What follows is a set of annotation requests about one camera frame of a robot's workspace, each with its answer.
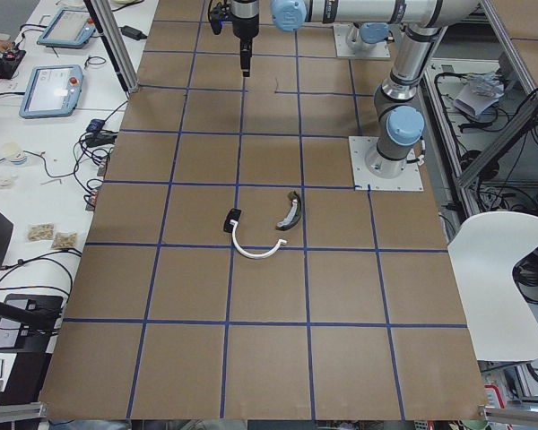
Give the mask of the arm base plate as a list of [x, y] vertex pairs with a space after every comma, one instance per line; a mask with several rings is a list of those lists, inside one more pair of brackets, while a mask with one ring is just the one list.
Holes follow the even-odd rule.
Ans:
[[383, 22], [334, 25], [336, 54], [340, 58], [388, 60], [389, 26]]
[[350, 136], [353, 188], [357, 191], [423, 192], [419, 161], [413, 148], [400, 161], [383, 159], [376, 136]]

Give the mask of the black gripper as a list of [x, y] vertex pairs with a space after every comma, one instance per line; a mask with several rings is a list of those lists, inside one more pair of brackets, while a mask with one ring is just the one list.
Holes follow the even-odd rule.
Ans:
[[[238, 38], [254, 38], [258, 34], [258, 1], [233, 0], [230, 2], [233, 33]], [[239, 61], [242, 75], [249, 77], [253, 54], [253, 39], [239, 40]]]

